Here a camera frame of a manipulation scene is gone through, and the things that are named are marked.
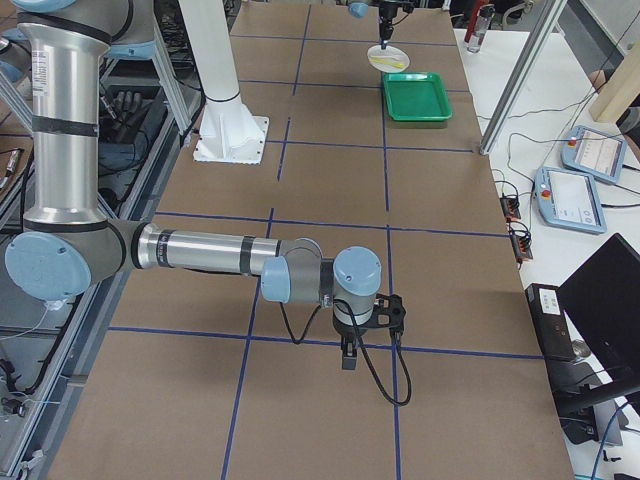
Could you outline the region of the white round plate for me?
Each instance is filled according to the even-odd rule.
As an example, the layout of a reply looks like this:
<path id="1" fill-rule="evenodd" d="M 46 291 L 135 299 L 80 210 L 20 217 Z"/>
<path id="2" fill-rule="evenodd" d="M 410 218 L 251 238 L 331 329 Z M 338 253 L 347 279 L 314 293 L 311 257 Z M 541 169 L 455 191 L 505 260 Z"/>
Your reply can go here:
<path id="1" fill-rule="evenodd" d="M 398 62 L 404 62 L 407 65 L 407 68 L 410 65 L 409 56 L 401 49 L 398 49 L 390 45 L 387 45 L 386 49 L 382 49 L 380 45 L 374 45 L 370 47 L 367 51 L 367 59 L 369 57 L 378 57 L 378 58 L 388 57 Z M 384 73 L 400 73 L 400 72 L 392 71 L 392 72 L 384 72 Z"/>

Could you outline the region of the yellow plastic spoon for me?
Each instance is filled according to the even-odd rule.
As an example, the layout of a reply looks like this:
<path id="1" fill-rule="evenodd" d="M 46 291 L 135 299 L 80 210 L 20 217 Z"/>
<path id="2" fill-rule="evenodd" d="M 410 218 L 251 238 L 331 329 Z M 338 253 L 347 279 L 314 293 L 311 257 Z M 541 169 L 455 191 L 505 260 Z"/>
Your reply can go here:
<path id="1" fill-rule="evenodd" d="M 369 57 L 368 60 L 374 68 L 384 72 L 400 72 L 407 68 L 404 62 L 398 62 L 388 57 Z"/>

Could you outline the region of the green plastic tray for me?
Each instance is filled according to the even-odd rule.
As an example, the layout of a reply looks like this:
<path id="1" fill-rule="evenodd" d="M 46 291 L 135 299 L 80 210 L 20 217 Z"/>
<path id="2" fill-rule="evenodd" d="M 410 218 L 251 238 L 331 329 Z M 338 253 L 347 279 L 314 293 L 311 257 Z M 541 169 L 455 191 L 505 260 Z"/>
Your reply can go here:
<path id="1" fill-rule="evenodd" d="M 387 111 L 395 121 L 444 122 L 453 116 L 438 73 L 385 73 L 382 83 Z"/>

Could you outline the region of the clear water bottle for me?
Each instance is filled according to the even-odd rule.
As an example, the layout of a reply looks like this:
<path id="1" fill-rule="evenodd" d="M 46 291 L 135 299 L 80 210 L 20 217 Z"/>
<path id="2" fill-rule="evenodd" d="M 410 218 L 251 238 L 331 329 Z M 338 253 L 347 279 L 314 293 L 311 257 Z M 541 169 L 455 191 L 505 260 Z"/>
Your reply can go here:
<path id="1" fill-rule="evenodd" d="M 479 8 L 473 31 L 467 42 L 468 52 L 478 53 L 480 51 L 486 32 L 491 26 L 494 14 L 495 8 L 493 4 L 486 4 Z"/>

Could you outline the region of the black box device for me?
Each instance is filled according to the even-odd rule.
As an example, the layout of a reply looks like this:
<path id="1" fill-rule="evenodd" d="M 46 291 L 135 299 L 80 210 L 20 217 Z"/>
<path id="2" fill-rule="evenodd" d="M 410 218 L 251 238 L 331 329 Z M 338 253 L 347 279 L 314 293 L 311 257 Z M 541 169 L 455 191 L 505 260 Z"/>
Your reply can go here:
<path id="1" fill-rule="evenodd" d="M 574 351 L 558 290 L 558 286 L 531 283 L 525 296 L 544 358 L 576 364 L 582 358 Z"/>

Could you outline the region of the near teach pendant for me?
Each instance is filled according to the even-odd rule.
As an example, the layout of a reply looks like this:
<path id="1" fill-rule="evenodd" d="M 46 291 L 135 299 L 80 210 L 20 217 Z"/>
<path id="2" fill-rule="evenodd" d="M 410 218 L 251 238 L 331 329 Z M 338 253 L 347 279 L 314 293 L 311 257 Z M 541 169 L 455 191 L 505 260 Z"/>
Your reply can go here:
<path id="1" fill-rule="evenodd" d="M 534 193 L 538 210 L 548 225 L 595 235 L 607 231 L 592 175 L 540 167 L 534 180 Z"/>

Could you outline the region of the teach pendant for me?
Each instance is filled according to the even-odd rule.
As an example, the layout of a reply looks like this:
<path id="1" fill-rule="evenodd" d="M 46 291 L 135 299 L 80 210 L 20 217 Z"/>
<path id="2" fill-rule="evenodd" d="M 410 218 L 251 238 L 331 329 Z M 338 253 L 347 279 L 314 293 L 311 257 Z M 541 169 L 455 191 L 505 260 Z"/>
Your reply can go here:
<path id="1" fill-rule="evenodd" d="M 534 180 L 534 193 L 538 210 L 548 225 L 595 235 L 607 231 L 592 175 L 540 167 Z"/>
<path id="2" fill-rule="evenodd" d="M 568 134 L 561 150 L 561 160 L 567 168 L 614 185 L 619 181 L 627 146 L 621 135 L 578 125 Z"/>

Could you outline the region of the black laptop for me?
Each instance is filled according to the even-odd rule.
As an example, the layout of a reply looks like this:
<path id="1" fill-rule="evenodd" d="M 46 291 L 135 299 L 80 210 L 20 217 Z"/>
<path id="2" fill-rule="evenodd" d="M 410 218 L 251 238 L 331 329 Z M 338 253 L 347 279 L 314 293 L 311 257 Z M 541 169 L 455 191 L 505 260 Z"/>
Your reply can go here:
<path id="1" fill-rule="evenodd" d="M 613 234 L 558 290 L 564 311 L 612 381 L 571 394 L 554 395 L 566 416 L 626 397 L 639 400 L 639 253 Z"/>

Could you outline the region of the far teach pendant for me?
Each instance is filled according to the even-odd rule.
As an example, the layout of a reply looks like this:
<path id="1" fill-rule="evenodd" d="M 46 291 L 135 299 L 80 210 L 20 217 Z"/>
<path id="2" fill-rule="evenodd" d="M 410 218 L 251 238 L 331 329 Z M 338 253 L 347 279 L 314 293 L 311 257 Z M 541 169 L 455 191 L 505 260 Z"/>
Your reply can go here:
<path id="1" fill-rule="evenodd" d="M 614 185 L 619 181 L 627 146 L 621 135 L 578 125 L 568 134 L 561 150 L 561 160 L 567 168 Z"/>

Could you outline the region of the aluminium frame post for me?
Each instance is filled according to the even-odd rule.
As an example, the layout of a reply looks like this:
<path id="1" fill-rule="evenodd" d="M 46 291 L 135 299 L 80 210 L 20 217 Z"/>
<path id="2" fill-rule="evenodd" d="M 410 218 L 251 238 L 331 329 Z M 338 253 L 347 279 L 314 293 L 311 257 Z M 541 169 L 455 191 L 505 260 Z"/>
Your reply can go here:
<path id="1" fill-rule="evenodd" d="M 524 47 L 506 83 L 504 91 L 483 134 L 479 146 L 479 153 L 481 155 L 488 155 L 498 140 L 500 132 L 514 107 L 516 100 L 524 88 L 525 82 L 529 77 L 537 58 L 545 46 L 546 40 L 552 33 L 554 26 L 567 3 L 567 0 L 545 2 L 541 11 L 541 16 L 528 35 Z"/>

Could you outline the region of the white pedestal column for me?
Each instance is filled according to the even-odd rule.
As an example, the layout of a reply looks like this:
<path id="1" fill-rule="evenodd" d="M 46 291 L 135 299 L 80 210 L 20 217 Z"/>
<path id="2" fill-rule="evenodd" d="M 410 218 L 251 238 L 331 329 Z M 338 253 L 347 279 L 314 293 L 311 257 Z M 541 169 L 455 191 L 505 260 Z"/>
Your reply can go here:
<path id="1" fill-rule="evenodd" d="M 223 3 L 179 5 L 206 100 L 194 159 L 257 165 L 269 119 L 252 115 L 243 103 Z"/>

